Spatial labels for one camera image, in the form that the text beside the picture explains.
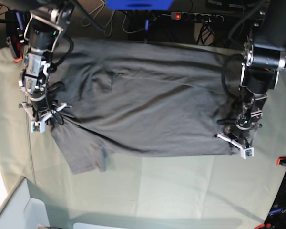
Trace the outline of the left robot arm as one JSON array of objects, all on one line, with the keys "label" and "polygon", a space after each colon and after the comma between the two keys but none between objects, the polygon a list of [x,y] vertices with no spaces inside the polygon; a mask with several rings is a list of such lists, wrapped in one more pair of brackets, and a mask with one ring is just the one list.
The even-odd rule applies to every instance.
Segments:
[{"label": "left robot arm", "polygon": [[[259,121],[267,100],[267,91],[276,88],[279,74],[286,70],[286,0],[260,0],[232,27],[236,29],[257,14],[263,16],[258,28],[251,28],[244,42],[243,52],[229,56],[223,65],[221,83],[226,95],[233,100],[227,118],[218,120],[222,131],[217,138],[226,141],[243,154],[253,155],[254,134],[261,127]],[[232,94],[226,84],[226,70],[232,60],[242,65],[239,95]]]}]

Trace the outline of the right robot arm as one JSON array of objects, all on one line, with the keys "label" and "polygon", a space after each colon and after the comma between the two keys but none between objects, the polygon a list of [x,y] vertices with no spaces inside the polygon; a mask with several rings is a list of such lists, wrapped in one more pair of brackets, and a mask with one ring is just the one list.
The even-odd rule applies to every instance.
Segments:
[{"label": "right robot arm", "polygon": [[[28,45],[24,49],[23,69],[19,77],[19,88],[27,101],[20,107],[25,109],[32,121],[34,131],[42,125],[63,125],[60,113],[67,104],[56,100],[58,92],[65,89],[63,82],[49,84],[50,74],[57,70],[73,51],[74,43],[65,35],[71,22],[74,4],[70,0],[60,0],[56,4],[31,11],[31,18],[24,32]],[[69,43],[68,51],[53,62],[53,53],[61,38]]]}]

